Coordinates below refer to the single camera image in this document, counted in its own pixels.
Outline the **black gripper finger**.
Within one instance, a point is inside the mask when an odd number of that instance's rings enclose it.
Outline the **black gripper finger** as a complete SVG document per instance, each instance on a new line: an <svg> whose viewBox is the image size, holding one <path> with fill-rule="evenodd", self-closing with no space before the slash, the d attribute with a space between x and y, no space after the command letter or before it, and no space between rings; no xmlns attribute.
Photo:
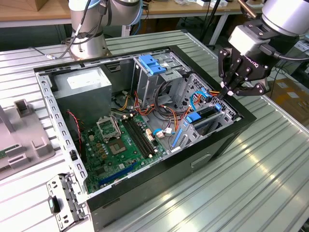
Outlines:
<svg viewBox="0 0 309 232"><path fill-rule="evenodd" d="M242 86L241 83L232 84L228 87L226 99L230 99L232 96L262 96L266 94L267 89L263 84L255 84L253 87Z"/></svg>
<svg viewBox="0 0 309 232"><path fill-rule="evenodd" d="M224 99L226 95L232 96L234 89L240 83L240 78L236 75L242 64L242 58L232 59L233 49L222 48L218 53L218 75L222 79L219 99Z"/></svg>

